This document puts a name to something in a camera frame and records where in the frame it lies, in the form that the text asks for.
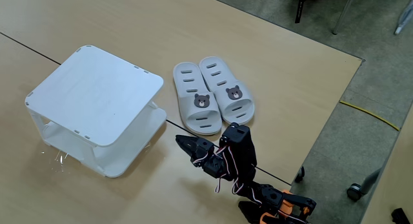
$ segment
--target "white slipper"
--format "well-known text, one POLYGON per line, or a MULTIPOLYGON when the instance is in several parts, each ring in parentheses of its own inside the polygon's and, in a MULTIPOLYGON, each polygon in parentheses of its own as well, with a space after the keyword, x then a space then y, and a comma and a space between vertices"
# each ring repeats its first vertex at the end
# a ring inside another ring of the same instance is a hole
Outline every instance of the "white slipper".
POLYGON ((205 86, 199 67, 184 62, 175 66, 174 81, 179 112, 186 127, 196 134, 212 135, 221 130, 222 120, 214 94, 205 86))
POLYGON ((231 73, 227 64, 218 57, 206 57, 199 63, 202 76, 209 91, 217 99, 222 118, 227 123, 240 125, 254 116, 255 104, 251 93, 231 73))

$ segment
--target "caster wheel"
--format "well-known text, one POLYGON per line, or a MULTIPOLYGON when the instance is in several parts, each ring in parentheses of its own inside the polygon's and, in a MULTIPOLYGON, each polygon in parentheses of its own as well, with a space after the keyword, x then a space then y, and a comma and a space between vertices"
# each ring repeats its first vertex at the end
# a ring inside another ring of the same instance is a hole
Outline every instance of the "caster wheel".
POLYGON ((304 167, 301 167, 301 169, 299 170, 296 179, 294 180, 296 183, 300 183, 303 178, 305 176, 305 171, 304 171, 304 167))
POLYGON ((360 192, 360 185, 354 183, 347 189, 347 196, 353 201, 358 201, 363 195, 360 192))

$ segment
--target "wooden table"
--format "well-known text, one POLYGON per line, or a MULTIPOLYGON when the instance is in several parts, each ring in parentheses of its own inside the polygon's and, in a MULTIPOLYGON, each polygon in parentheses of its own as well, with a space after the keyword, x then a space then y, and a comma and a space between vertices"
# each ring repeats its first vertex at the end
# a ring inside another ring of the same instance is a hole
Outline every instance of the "wooden table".
POLYGON ((402 208, 413 221, 413 109, 407 116, 385 165, 362 223, 393 224, 391 213, 402 208))
MULTIPOLYGON (((248 125, 258 165, 286 181, 361 63, 215 0, 0 0, 0 31, 60 63, 90 44, 162 76, 155 102, 180 125, 173 67, 222 57, 256 102, 248 125)), ((40 141, 23 108, 24 97, 58 65, 3 36, 1 42, 0 86, 7 92, 0 106, 0 216, 8 223, 244 221, 230 184, 215 195, 216 180, 190 165, 174 141, 185 133, 171 125, 121 178, 101 178, 70 157, 61 172, 57 152, 40 141)), ((289 188, 262 173, 256 181, 289 188)))

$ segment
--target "robotic arm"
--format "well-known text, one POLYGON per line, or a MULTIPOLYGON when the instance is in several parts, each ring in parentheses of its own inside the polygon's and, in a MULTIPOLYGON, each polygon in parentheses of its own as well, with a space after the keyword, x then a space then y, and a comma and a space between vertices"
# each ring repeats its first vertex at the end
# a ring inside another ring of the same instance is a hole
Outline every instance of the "robotic arm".
POLYGON ((306 218, 316 207, 315 201, 253 181, 257 159, 247 126, 232 123, 219 140, 216 152, 215 145, 201 137, 177 135, 176 142, 195 167, 201 167, 213 178, 233 181, 232 193, 251 200, 238 205, 249 223, 308 223, 306 218), (300 208, 298 216, 292 213, 294 205, 300 208))

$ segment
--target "white plastic shelf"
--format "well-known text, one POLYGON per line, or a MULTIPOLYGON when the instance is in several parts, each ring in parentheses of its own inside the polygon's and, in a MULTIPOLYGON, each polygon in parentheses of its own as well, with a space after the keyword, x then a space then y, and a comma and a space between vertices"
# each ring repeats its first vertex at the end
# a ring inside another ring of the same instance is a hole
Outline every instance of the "white plastic shelf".
POLYGON ((118 177, 166 120, 152 102, 162 85, 157 75, 83 46, 29 93, 25 105, 47 145, 118 177))

